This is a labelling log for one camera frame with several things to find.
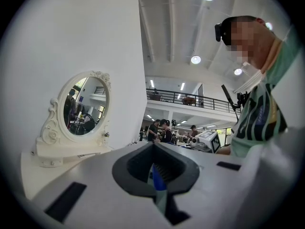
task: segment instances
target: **railing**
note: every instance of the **railing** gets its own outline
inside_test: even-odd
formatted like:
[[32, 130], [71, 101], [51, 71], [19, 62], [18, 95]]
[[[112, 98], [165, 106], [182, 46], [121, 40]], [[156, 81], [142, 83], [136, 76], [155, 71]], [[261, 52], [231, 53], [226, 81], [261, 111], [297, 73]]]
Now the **railing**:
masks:
[[105, 88], [103, 86], [97, 86], [95, 89], [94, 94], [101, 94], [101, 95], [105, 95]]
[[[202, 97], [194, 94], [184, 94], [179, 92], [154, 89], [146, 89], [146, 95], [148, 100], [162, 101], [174, 104], [184, 104], [234, 114], [234, 110], [232, 109], [229, 102], [223, 100]], [[236, 112], [238, 115], [240, 115], [240, 109], [236, 109]]]

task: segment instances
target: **vanity mirror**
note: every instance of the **vanity mirror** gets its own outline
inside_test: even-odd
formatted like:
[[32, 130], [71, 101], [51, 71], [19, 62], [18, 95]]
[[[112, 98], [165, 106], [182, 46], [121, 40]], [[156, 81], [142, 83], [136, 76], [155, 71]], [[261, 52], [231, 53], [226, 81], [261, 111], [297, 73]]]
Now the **vanity mirror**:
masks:
[[58, 98], [51, 99], [49, 117], [36, 140], [43, 165], [57, 166], [64, 157], [110, 151], [105, 135], [110, 106], [109, 74], [89, 71], [71, 78]]

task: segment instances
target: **mirror frame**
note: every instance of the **mirror frame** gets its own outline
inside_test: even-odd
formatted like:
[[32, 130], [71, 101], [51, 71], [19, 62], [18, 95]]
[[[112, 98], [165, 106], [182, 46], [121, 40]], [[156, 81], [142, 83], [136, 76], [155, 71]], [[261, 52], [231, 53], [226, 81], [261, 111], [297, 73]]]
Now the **mirror frame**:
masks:
[[[83, 78], [94, 77], [101, 81], [106, 91], [107, 106], [96, 127], [84, 135], [72, 134], [65, 125], [63, 108], [71, 88]], [[109, 130], [109, 110], [111, 108], [111, 83], [108, 73], [87, 71], [72, 77], [62, 88], [58, 99], [51, 99], [49, 117], [44, 123], [40, 137], [36, 139], [37, 155], [41, 157], [68, 157], [80, 154], [110, 151], [108, 139], [103, 134]]]

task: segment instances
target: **white vanity table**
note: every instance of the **white vanity table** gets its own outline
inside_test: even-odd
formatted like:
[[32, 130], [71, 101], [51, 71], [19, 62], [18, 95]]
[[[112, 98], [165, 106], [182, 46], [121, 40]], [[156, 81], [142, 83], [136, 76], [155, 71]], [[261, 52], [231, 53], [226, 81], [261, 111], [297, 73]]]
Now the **white vanity table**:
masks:
[[[101, 119], [92, 130], [75, 135], [65, 123], [64, 108], [71, 89], [84, 78], [97, 80], [105, 88], [106, 106]], [[108, 147], [109, 137], [105, 136], [109, 127], [107, 112], [112, 100], [109, 80], [107, 73], [94, 71], [80, 73], [64, 85], [58, 98], [51, 99], [49, 117], [41, 129], [41, 135], [36, 139], [36, 152], [21, 154], [21, 176], [27, 199], [31, 200], [47, 184], [79, 162], [111, 151]], [[87, 88], [85, 84], [79, 94], [85, 93]]]

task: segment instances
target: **mirror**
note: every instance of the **mirror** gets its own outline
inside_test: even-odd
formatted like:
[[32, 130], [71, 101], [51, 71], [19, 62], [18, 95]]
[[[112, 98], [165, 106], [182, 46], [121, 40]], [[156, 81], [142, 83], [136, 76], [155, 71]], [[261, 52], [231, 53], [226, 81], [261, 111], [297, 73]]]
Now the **mirror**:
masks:
[[107, 91], [95, 77], [76, 82], [64, 102], [63, 117], [69, 132], [85, 135], [99, 123], [107, 106]]

